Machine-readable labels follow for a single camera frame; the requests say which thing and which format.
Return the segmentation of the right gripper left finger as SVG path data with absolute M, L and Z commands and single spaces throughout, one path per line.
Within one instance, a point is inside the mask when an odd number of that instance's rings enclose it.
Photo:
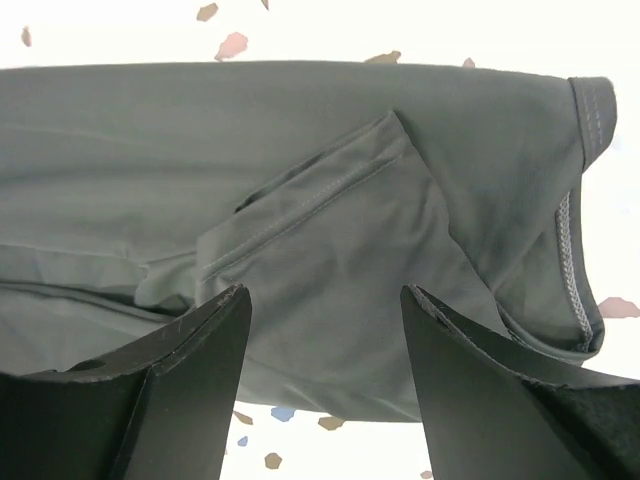
M 3 374 L 2 477 L 218 478 L 250 324 L 234 285 L 67 371 Z

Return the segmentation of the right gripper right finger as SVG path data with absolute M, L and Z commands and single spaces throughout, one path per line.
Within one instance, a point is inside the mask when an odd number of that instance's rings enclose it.
M 540 354 L 414 285 L 401 307 L 436 478 L 638 478 L 638 381 Z

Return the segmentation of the dark grey t-shirt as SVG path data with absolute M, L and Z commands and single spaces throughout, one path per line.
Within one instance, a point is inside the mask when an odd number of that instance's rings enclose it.
M 241 401 L 419 417 L 415 284 L 580 365 L 604 325 L 581 178 L 614 87 L 487 69 L 324 62 L 1 74 L 1 368 L 66 370 L 234 284 Z

